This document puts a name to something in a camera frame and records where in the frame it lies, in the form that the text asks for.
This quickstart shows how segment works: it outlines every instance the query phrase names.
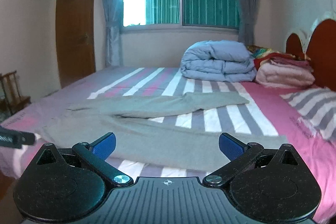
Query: wooden door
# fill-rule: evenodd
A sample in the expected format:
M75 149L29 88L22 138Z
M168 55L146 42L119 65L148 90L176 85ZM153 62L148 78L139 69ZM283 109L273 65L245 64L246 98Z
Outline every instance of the wooden door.
M56 50L62 87L95 72L94 0L57 0Z

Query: wooden headboard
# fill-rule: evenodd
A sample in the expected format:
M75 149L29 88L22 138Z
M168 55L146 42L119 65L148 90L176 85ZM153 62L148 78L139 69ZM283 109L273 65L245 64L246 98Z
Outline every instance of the wooden headboard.
M286 42L286 52L302 54L301 40L292 33ZM336 91L336 21L326 19L313 31L306 55L311 59L315 84Z

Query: striped pillow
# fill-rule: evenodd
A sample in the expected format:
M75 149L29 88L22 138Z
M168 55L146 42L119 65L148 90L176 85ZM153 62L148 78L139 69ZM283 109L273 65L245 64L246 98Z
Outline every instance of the striped pillow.
M280 96L309 121L323 139L336 139L336 92L316 88Z

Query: pink bedsheet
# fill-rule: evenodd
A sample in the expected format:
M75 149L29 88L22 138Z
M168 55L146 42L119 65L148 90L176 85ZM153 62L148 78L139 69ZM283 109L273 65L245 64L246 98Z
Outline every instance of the pink bedsheet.
M287 136L314 175L322 191L314 220L326 222L336 214L336 142L312 137L309 129L298 122L300 114L277 96L297 90L265 88L256 83L243 83L243 86L279 135Z

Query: gray towel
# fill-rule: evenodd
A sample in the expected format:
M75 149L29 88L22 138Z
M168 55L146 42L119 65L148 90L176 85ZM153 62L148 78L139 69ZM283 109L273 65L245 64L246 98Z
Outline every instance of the gray towel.
M48 141L60 147L71 147L80 141L90 143L107 132L114 132L117 138L115 157L181 169L213 171L229 162L218 147L221 132L176 127L144 118L244 103L248 101L236 92L88 100L69 107L63 117L42 130ZM279 148L287 142L284 136L232 135L244 143L254 141L265 148Z

